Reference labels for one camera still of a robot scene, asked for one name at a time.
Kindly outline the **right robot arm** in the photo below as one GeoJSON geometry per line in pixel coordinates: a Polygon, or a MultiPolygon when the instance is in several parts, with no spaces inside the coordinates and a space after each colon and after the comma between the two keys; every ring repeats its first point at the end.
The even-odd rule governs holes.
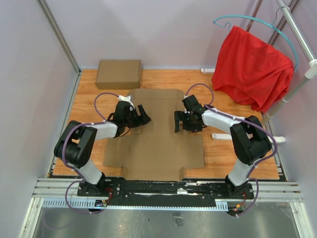
{"type": "Polygon", "coordinates": [[[211,126],[231,136],[237,160],[225,177],[224,192],[229,198],[238,197],[256,163],[272,149],[267,131],[256,116],[237,117],[213,106],[202,106],[194,95],[186,96],[182,103],[185,110],[174,112],[175,132],[180,130],[180,125],[190,132],[201,132],[211,126]]]}

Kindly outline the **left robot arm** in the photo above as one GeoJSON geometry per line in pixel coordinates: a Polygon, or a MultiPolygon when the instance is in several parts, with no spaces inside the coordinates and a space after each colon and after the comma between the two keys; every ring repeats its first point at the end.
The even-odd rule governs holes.
{"type": "Polygon", "coordinates": [[[101,196],[106,191],[106,177],[91,160],[95,141],[117,138],[126,128],[136,128],[150,121],[142,105],[135,108],[129,102],[120,101],[115,111],[102,122],[70,121],[57,141],[54,156],[74,170],[93,195],[101,196]]]}

